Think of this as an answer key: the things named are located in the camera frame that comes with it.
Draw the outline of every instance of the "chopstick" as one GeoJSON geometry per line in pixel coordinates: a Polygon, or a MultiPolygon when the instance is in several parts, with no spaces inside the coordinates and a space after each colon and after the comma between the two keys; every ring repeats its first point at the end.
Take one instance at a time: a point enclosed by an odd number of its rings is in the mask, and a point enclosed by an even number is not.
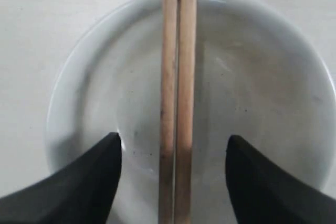
{"type": "Polygon", "coordinates": [[[197,0],[181,0],[174,223],[190,223],[197,0]]]}
{"type": "Polygon", "coordinates": [[[190,223],[191,220],[196,6],[197,0],[181,0],[178,9],[178,0],[163,0],[159,224],[171,224],[172,221],[176,224],[190,223]],[[179,50],[178,87],[175,102],[177,49],[179,50]],[[175,126],[175,192],[173,193],[175,126]]]}
{"type": "Polygon", "coordinates": [[[171,224],[173,219],[177,6],[178,0],[162,3],[159,224],[171,224]]]}

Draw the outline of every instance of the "pair of chopsticks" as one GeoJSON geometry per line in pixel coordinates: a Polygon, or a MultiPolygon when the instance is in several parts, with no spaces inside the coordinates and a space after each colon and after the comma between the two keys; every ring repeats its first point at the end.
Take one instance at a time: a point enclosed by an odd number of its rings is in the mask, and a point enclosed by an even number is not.
{"type": "Polygon", "coordinates": [[[196,6],[197,0],[163,0],[159,224],[191,219],[196,6]]]}

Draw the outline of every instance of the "white bowl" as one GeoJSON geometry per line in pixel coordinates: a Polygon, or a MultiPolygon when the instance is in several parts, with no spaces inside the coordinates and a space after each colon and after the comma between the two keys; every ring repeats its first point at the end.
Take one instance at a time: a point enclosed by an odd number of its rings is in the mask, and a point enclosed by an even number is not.
{"type": "MultiPolygon", "coordinates": [[[[121,135],[110,223],[157,222],[161,26],[161,0],[133,0],[106,16],[73,49],[50,102],[52,171],[108,132],[121,135]]],[[[224,171],[231,134],[322,188],[335,116],[328,72],[292,25],[251,0],[198,0],[192,223],[236,223],[224,171]]]]}

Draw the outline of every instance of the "white table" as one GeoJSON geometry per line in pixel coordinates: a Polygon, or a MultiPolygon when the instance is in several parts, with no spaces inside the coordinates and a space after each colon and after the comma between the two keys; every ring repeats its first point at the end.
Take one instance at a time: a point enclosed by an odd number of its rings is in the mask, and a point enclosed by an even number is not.
{"type": "MultiPolygon", "coordinates": [[[[0,196],[49,175],[44,129],[56,77],[81,35],[126,1],[0,0],[0,196]]],[[[306,34],[336,80],[336,0],[261,1],[306,34]]]]}

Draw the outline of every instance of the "black object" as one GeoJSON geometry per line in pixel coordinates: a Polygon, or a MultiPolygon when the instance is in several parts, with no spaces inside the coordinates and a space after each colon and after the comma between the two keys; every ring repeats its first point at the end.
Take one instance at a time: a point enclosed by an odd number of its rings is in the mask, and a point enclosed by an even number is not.
{"type": "Polygon", "coordinates": [[[226,184],[239,224],[336,223],[336,201],[287,174],[240,136],[226,151],[226,184]]]}
{"type": "Polygon", "coordinates": [[[56,174],[0,199],[0,224],[103,224],[120,172],[120,138],[110,133],[56,174]]]}

